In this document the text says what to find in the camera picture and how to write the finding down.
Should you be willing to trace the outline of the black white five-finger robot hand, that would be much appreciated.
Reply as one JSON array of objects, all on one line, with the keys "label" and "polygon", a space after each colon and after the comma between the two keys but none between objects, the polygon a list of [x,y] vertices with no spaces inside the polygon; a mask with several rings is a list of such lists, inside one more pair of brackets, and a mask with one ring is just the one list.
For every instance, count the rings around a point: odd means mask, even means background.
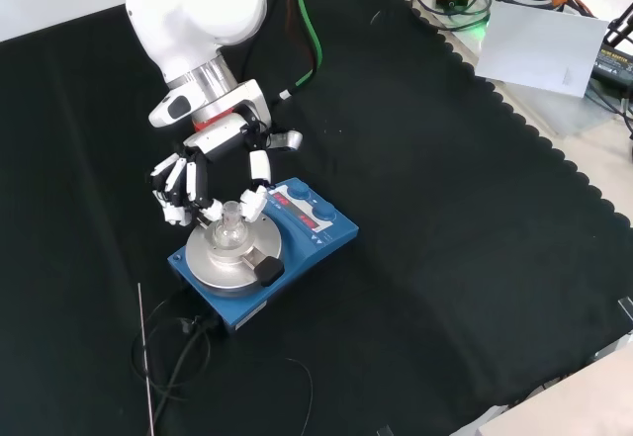
[{"label": "black white five-finger robot hand", "polygon": [[164,220],[187,226],[196,219],[204,225],[222,217],[224,204],[209,195],[207,167],[234,148],[248,152],[250,186],[238,203],[241,217],[254,222],[263,212],[271,185],[270,149],[297,150],[303,135],[295,130],[266,126],[248,107],[240,107],[188,137],[183,146],[151,171],[151,192]]}]

